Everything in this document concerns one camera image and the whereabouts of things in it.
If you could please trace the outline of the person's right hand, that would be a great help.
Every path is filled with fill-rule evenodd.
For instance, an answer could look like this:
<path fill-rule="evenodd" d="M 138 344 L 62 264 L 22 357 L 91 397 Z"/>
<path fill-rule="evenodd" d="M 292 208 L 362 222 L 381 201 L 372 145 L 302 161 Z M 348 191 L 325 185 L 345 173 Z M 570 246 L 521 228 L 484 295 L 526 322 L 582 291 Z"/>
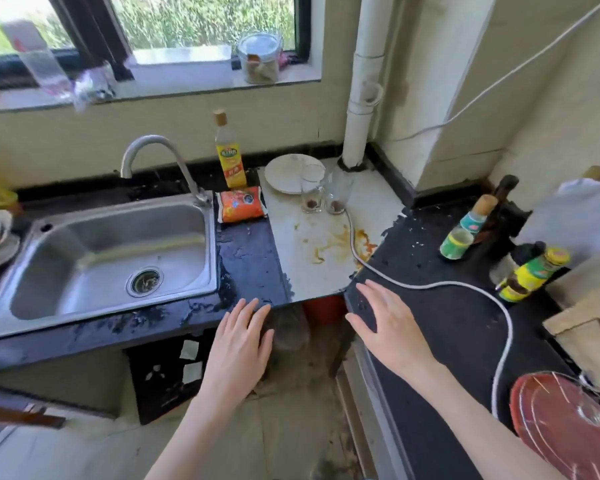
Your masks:
<path fill-rule="evenodd" d="M 357 283 L 356 289 L 366 298 L 375 320 L 377 344 L 367 347 L 378 361 L 410 386 L 417 388 L 424 382 L 430 371 L 435 371 L 440 363 L 434 358 L 431 349 L 422 335 L 407 335 L 404 329 L 404 304 L 402 317 L 392 317 L 386 313 L 382 300 L 369 288 L 369 280 Z"/>

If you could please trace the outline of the person's left hand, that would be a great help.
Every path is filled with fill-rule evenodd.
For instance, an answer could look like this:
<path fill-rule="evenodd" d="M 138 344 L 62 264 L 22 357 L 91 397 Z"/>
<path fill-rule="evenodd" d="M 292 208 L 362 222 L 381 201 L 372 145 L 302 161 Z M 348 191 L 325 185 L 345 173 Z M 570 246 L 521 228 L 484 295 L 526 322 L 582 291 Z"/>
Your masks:
<path fill-rule="evenodd" d="M 248 302 L 250 301 L 241 298 L 234 309 L 227 313 L 231 314 L 231 318 L 225 343 L 217 344 L 215 335 L 200 391 L 217 390 L 247 398 L 262 379 L 267 367 L 260 367 L 260 343 L 266 332 L 264 322 L 271 306 L 258 306 L 262 331 L 259 337 L 250 337 L 241 332 L 241 310 Z"/>

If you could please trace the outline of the person's left forearm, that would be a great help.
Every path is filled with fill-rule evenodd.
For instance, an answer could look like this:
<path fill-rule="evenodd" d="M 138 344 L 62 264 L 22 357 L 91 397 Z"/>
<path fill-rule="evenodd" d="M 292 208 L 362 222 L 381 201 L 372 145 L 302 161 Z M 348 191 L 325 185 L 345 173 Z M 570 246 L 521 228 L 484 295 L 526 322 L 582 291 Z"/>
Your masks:
<path fill-rule="evenodd" d="M 195 480 L 205 455 L 245 396 L 200 391 L 144 480 Z"/>

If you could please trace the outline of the grey plastic jar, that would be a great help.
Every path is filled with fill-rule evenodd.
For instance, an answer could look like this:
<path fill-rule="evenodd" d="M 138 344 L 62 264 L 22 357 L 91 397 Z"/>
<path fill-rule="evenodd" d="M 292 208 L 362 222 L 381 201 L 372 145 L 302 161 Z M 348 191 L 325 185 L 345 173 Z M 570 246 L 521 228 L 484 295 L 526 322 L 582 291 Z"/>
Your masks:
<path fill-rule="evenodd" d="M 265 326 L 274 330 L 273 350 L 277 352 L 300 351 L 310 341 L 310 326 L 300 303 L 272 309 Z"/>

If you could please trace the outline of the orange food packet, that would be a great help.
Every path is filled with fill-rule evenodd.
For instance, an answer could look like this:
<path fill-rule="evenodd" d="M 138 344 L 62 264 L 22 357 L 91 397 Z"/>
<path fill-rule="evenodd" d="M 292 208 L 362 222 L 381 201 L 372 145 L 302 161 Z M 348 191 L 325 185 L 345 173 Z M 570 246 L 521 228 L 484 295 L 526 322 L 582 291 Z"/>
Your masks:
<path fill-rule="evenodd" d="M 239 223 L 268 215 L 260 186 L 216 193 L 216 201 L 219 206 L 219 224 Z"/>

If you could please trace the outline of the clear drinking glass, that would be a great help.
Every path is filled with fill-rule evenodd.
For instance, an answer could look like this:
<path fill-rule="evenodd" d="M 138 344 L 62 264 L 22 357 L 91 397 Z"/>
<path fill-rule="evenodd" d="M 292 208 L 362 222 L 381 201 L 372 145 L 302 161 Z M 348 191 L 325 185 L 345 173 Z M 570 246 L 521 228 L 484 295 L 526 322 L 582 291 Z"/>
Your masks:
<path fill-rule="evenodd" d="M 322 181 L 325 168 L 315 163 L 303 163 L 300 172 L 301 209 L 307 214 L 320 212 L 323 201 Z"/>
<path fill-rule="evenodd" d="M 325 180 L 326 211 L 331 215 L 343 214 L 351 197 L 354 174 L 335 166 Z"/>

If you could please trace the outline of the yellow green sauce bottle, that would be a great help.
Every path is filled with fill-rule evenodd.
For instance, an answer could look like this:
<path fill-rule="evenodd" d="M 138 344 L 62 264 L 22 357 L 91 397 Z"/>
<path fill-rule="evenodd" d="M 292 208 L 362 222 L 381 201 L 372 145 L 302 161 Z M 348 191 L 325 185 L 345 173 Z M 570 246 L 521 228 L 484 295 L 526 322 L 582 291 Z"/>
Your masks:
<path fill-rule="evenodd" d="M 539 290 L 558 270 L 570 261 L 564 248 L 546 248 L 542 254 L 517 268 L 496 287 L 497 295 L 504 301 L 518 303 Z"/>

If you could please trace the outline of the black capped dark bottle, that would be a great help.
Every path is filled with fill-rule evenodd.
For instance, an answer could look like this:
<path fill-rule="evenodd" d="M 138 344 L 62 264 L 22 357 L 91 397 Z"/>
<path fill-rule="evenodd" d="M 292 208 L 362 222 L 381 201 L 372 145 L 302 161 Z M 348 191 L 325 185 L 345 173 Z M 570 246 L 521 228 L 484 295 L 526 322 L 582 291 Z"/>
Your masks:
<path fill-rule="evenodd" d="M 498 286 L 501 282 L 508 279 L 520 266 L 528 263 L 533 258 L 536 258 L 544 253 L 546 243 L 536 241 L 533 243 L 525 243 L 515 246 L 508 254 L 502 257 L 490 272 L 489 278 L 491 282 Z"/>

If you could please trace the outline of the dark brown bottle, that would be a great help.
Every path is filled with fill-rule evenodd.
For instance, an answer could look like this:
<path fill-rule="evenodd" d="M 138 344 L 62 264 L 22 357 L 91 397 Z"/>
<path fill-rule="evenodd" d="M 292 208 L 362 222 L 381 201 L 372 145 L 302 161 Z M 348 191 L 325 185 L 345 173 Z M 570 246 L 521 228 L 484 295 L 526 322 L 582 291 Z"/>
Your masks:
<path fill-rule="evenodd" d="M 517 204 L 509 201 L 509 194 L 519 183 L 520 179 L 515 175 L 505 175 L 499 181 L 493 192 L 493 196 L 497 199 L 496 207 L 488 215 L 480 232 L 476 234 L 473 246 L 484 242 L 496 242 L 503 233 L 510 235 L 511 228 L 520 231 L 532 211 L 522 210 Z"/>

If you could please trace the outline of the yellow oil bottle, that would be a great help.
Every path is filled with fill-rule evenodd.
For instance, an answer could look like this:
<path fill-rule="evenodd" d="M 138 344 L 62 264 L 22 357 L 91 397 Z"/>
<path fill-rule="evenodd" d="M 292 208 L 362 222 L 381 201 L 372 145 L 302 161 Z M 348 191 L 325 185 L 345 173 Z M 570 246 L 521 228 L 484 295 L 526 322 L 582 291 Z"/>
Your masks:
<path fill-rule="evenodd" d="M 242 163 L 242 154 L 237 135 L 228 122 L 223 109 L 214 111 L 216 122 L 216 153 L 221 163 L 224 179 L 230 189 L 247 186 L 247 177 Z"/>

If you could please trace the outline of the red pot lid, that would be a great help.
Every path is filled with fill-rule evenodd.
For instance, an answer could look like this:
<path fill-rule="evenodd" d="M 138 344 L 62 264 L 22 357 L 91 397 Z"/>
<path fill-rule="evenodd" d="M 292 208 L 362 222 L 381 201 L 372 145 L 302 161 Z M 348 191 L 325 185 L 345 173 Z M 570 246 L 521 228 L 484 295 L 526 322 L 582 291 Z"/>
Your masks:
<path fill-rule="evenodd" d="M 600 394 L 553 371 L 525 374 L 510 393 L 516 434 L 568 480 L 600 480 Z"/>

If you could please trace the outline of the curved metal faucet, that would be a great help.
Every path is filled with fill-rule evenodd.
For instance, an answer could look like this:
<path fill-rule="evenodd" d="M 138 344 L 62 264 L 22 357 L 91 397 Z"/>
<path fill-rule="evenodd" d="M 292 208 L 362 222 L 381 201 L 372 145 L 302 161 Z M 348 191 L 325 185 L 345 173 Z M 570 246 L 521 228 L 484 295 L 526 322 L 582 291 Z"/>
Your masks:
<path fill-rule="evenodd" d="M 132 166 L 138 155 L 138 153 L 144 149 L 145 147 L 151 144 L 159 144 L 168 149 L 171 154 L 174 156 L 175 161 L 183 174 L 185 182 L 189 188 L 189 192 L 192 195 L 193 201 L 202 206 L 202 207 L 211 207 L 212 206 L 212 194 L 208 191 L 205 191 L 202 187 L 200 187 L 196 181 L 193 179 L 190 170 L 188 169 L 183 156 L 177 147 L 172 144 L 170 140 L 168 140 L 164 136 L 159 135 L 145 135 L 137 138 L 125 150 L 120 167 L 120 177 L 124 179 L 131 179 L 133 176 Z"/>

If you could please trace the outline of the brown wooden stick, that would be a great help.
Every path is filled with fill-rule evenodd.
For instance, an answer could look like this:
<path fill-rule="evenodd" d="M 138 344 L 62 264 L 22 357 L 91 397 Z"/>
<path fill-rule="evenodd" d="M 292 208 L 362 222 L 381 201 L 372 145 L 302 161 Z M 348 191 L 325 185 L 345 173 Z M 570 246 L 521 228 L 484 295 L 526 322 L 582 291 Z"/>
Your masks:
<path fill-rule="evenodd" d="M 0 407 L 0 425 L 61 429 L 64 427 L 65 423 L 65 417 L 46 415 L 40 412 L 17 411 Z"/>

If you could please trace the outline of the glass storage jar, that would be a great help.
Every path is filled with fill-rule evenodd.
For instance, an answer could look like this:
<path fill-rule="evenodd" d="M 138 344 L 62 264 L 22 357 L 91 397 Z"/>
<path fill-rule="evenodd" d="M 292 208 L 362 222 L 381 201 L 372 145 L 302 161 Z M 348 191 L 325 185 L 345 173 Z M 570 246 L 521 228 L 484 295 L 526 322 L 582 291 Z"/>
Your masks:
<path fill-rule="evenodd" d="M 255 32 L 240 39 L 237 55 L 242 76 L 250 85 L 273 85 L 280 80 L 280 34 Z"/>

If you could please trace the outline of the dark window frame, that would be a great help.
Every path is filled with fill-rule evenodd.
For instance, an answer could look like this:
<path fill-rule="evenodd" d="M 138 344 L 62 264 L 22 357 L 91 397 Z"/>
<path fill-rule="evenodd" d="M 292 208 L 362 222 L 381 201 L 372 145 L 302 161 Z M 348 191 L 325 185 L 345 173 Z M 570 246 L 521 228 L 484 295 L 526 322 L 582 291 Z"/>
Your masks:
<path fill-rule="evenodd" d="M 136 55 L 192 49 L 211 61 L 210 49 L 229 48 L 240 67 L 238 44 L 256 33 L 281 41 L 283 60 L 307 62 L 312 0 L 0 0 L 0 24 L 32 22 L 69 78 L 107 62 L 118 80 L 132 80 L 124 63 Z M 0 26 L 0 89 L 37 83 Z"/>

